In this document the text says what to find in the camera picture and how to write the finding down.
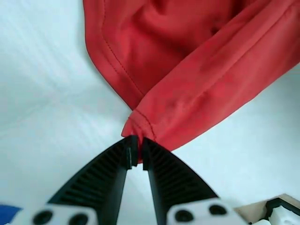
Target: red cloth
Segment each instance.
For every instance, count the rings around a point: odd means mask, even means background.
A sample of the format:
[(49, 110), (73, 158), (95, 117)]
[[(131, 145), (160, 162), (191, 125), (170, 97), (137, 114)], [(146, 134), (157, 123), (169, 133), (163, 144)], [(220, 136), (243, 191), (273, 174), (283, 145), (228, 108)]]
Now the red cloth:
[(300, 61), (300, 0), (83, 0), (88, 53), (133, 112), (122, 135), (169, 150)]

